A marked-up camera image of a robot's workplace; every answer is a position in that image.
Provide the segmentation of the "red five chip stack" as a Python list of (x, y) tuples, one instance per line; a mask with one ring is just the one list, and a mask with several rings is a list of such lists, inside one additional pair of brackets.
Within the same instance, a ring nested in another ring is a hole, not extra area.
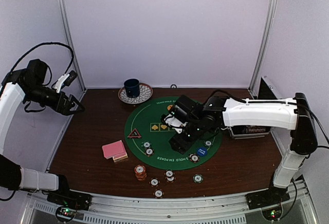
[(143, 165), (137, 165), (134, 168), (135, 176), (138, 181), (144, 181), (147, 178), (146, 168)]

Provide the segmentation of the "hundred chip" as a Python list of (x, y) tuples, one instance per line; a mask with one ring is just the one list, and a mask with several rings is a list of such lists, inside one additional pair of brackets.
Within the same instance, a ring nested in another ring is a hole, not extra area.
[(166, 170), (164, 175), (167, 177), (167, 178), (171, 178), (174, 176), (174, 172), (172, 170)]
[(163, 196), (164, 196), (164, 192), (163, 192), (163, 190), (161, 190), (161, 189), (156, 189), (156, 190), (154, 191), (154, 197), (155, 197), (155, 198), (163, 198)]
[(174, 182), (175, 181), (175, 176), (172, 177), (166, 177), (167, 182)]
[(152, 178), (150, 180), (150, 185), (153, 186), (153, 187), (156, 187), (159, 185), (159, 180), (157, 178)]
[(147, 148), (145, 150), (145, 154), (148, 156), (148, 157), (151, 157), (152, 155), (154, 155), (154, 150), (152, 148)]

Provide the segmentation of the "green twenty chip stack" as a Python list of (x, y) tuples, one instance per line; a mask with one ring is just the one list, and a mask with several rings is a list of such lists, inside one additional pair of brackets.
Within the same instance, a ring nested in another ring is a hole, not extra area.
[(195, 174), (193, 176), (193, 182), (194, 183), (202, 183), (204, 180), (203, 176), (201, 174)]

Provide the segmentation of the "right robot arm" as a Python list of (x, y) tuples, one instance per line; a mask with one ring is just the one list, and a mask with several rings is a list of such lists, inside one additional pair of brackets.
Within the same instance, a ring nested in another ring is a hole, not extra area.
[(161, 121), (176, 134), (170, 139), (171, 148), (184, 154), (205, 133), (234, 126), (278, 127), (290, 131), (291, 143), (269, 189), (264, 191), (268, 204), (276, 203), (286, 193), (291, 180), (305, 158), (318, 148), (315, 126), (320, 122), (311, 111), (303, 93), (279, 100), (240, 99), (227, 94), (218, 97), (213, 92), (200, 104), (180, 96)]

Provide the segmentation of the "green chips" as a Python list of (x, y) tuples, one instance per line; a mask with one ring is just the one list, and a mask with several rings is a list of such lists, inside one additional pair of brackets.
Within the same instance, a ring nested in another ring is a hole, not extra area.
[(150, 148), (151, 147), (151, 143), (148, 142), (148, 141), (146, 141), (146, 142), (143, 143), (143, 147), (144, 148)]

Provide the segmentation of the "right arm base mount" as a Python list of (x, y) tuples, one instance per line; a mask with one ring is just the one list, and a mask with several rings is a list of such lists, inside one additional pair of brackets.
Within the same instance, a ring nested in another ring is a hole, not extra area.
[(282, 201), (288, 201), (290, 200), (290, 195), (288, 193), (270, 192), (265, 190), (247, 194), (246, 200), (249, 209), (253, 210), (279, 204)]

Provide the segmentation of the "blue small blind button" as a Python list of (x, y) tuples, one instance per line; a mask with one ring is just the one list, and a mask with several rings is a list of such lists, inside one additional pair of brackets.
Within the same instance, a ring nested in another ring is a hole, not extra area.
[(208, 150), (205, 147), (199, 147), (196, 151), (197, 155), (200, 157), (204, 157), (208, 154)]

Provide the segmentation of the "hundred chips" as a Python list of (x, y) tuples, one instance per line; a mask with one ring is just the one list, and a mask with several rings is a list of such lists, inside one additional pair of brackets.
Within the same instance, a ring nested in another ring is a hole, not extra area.
[(193, 163), (199, 162), (199, 156), (195, 153), (189, 155), (189, 160)]

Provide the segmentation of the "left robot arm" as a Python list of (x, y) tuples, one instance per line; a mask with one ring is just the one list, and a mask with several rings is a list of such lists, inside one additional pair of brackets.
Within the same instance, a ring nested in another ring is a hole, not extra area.
[(16, 110), (22, 103), (35, 102), (41, 108), (49, 107), (64, 116), (85, 111), (85, 107), (73, 95), (67, 95), (68, 87), (77, 77), (71, 70), (56, 81), (54, 87), (44, 84), (48, 65), (39, 60), (31, 60), (24, 69), (15, 70), (6, 75), (1, 85), (1, 187), (10, 191), (42, 190), (54, 191), (53, 195), (62, 205), (68, 206), (74, 201), (65, 176), (23, 168), (6, 158), (3, 153), (5, 142)]

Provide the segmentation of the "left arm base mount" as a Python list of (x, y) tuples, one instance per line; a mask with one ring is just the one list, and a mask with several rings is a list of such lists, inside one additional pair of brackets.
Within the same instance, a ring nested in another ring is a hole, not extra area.
[(60, 206), (69, 207), (74, 210), (89, 210), (92, 201), (90, 194), (79, 192), (69, 192), (68, 195), (61, 195), (55, 192), (49, 192), (47, 201), (55, 203)]

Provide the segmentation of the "red-backed card deck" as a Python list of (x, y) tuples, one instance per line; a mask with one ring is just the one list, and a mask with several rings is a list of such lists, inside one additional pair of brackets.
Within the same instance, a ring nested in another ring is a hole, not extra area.
[(113, 158), (113, 160), (126, 156), (126, 150), (121, 140), (109, 143), (102, 146), (103, 156), (106, 159)]

